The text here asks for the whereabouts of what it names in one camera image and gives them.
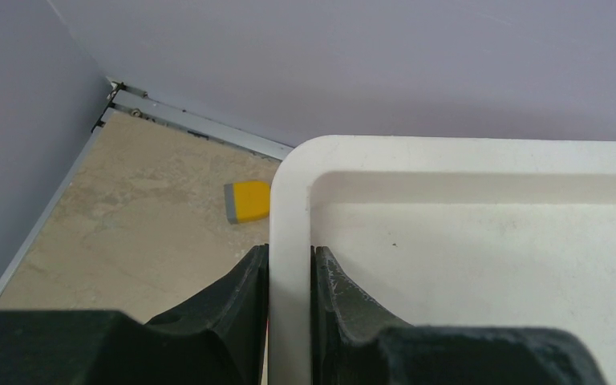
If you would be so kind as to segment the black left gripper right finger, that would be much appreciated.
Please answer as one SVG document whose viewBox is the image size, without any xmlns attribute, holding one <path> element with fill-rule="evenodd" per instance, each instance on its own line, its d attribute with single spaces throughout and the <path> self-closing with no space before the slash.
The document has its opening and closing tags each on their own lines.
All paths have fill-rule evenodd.
<svg viewBox="0 0 616 385">
<path fill-rule="evenodd" d="M 310 251 L 310 343 L 313 384 L 387 384 L 379 334 L 408 327 L 354 280 L 326 246 Z"/>
</svg>

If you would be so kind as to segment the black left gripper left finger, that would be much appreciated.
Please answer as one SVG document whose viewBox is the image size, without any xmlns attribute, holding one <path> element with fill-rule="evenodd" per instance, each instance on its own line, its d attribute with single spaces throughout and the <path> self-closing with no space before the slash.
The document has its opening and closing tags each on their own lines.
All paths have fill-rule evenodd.
<svg viewBox="0 0 616 385">
<path fill-rule="evenodd" d="M 269 313 L 269 246 L 255 245 L 223 277 L 147 325 L 171 340 L 168 383 L 259 384 Z"/>
</svg>

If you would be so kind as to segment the white three-drawer organizer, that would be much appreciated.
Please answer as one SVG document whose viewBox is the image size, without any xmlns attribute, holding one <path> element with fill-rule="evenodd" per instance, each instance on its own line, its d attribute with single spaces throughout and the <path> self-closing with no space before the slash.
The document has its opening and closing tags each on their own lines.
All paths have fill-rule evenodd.
<svg viewBox="0 0 616 385">
<path fill-rule="evenodd" d="M 322 136 L 272 182 L 272 384 L 308 384 L 310 249 L 417 325 L 547 326 L 616 384 L 616 142 Z"/>
</svg>

